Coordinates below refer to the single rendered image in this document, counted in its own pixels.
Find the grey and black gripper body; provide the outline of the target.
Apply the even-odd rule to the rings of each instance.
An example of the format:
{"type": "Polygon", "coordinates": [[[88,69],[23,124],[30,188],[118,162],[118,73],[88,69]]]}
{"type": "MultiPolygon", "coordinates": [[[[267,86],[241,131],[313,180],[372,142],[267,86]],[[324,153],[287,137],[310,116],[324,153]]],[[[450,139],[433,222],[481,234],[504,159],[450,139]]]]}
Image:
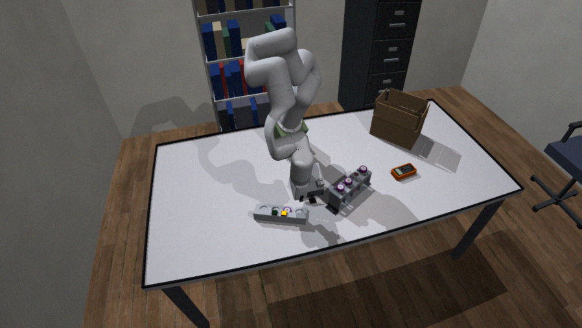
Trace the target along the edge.
{"type": "Polygon", "coordinates": [[[290,178],[289,178],[289,181],[290,181],[290,187],[292,190],[292,195],[294,197],[294,200],[299,200],[300,196],[304,196],[304,198],[307,197],[308,183],[305,185],[296,185],[291,181],[290,178]]]}

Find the orange rectangular block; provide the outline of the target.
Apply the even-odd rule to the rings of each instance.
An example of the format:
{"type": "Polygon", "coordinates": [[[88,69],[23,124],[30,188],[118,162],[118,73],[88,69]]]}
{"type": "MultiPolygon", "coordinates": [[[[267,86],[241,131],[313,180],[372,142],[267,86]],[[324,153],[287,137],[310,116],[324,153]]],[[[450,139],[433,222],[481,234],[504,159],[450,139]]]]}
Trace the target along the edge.
{"type": "Polygon", "coordinates": [[[417,172],[417,169],[411,164],[407,163],[399,167],[395,167],[391,170],[391,175],[397,180],[402,180],[409,176],[413,176],[417,172]]]}

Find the grey button housing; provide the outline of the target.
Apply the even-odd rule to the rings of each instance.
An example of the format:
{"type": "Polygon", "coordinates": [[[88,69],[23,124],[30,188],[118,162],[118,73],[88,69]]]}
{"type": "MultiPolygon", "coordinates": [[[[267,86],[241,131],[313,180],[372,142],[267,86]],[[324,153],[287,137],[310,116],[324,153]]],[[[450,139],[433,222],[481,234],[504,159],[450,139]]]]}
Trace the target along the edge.
{"type": "Polygon", "coordinates": [[[316,182],[308,183],[307,198],[311,197],[311,198],[309,198],[310,204],[317,203],[314,196],[322,195],[323,191],[324,191],[324,187],[317,188],[316,182]]]}

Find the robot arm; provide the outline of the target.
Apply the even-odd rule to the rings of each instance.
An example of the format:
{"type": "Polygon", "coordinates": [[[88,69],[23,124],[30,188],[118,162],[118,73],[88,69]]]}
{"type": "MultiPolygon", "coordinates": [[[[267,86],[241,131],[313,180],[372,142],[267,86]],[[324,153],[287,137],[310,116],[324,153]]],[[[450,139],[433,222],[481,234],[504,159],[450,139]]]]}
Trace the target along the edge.
{"type": "Polygon", "coordinates": [[[244,76],[251,88],[266,86],[271,109],[264,135],[271,157],[276,161],[292,157],[290,179],[294,184],[316,182],[317,188],[324,187],[308,136],[297,132],[322,81],[314,55],[306,49],[297,49],[297,36],[292,28],[275,30],[248,39],[244,76]],[[293,134],[275,139],[276,123],[282,131],[293,134]]]}

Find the brown cardboard box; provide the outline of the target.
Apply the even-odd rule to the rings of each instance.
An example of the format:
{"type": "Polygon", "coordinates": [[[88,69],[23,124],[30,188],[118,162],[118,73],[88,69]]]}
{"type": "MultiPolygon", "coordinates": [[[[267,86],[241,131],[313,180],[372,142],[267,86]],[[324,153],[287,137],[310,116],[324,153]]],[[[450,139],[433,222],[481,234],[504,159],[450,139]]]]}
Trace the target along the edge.
{"type": "Polygon", "coordinates": [[[375,100],[369,134],[411,150],[420,135],[430,104],[428,100],[393,88],[385,101],[386,92],[387,88],[375,100]]]}

